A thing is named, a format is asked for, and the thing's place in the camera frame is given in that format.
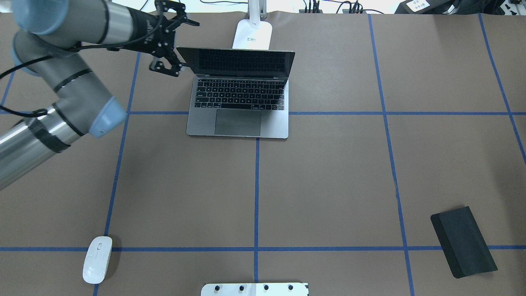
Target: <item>light blue joint cap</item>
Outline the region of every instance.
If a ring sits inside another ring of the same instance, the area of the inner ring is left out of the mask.
[[[11,58],[13,59],[13,62],[15,62],[15,66],[22,65],[22,61],[20,61],[20,59],[16,55],[16,51],[15,51],[13,46],[11,46]],[[40,77],[40,75],[38,73],[36,73],[35,71],[30,70],[28,67],[23,67],[22,71],[26,72],[29,75]]]
[[[20,28],[47,35],[56,31],[66,19],[69,0],[14,0],[11,8]]]
[[[97,115],[97,118],[95,118],[95,121],[89,128],[89,133],[94,137],[102,137],[107,132],[121,124],[125,119],[126,111],[122,108],[117,99],[112,96]]]

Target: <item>laptop keyboard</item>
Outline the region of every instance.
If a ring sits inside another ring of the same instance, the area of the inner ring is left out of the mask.
[[[284,110],[285,82],[200,78],[195,107]]]

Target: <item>laptop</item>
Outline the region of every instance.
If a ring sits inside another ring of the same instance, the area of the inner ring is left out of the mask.
[[[286,139],[291,51],[178,47],[195,73],[188,135]]]

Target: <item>laptop trackpad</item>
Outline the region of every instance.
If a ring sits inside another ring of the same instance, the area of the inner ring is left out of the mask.
[[[249,110],[218,109],[216,135],[259,136],[261,112]]]

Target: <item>laptop screen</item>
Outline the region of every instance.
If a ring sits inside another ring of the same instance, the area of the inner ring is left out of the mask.
[[[220,50],[178,47],[196,74],[244,77],[288,77],[294,59],[290,51]]]

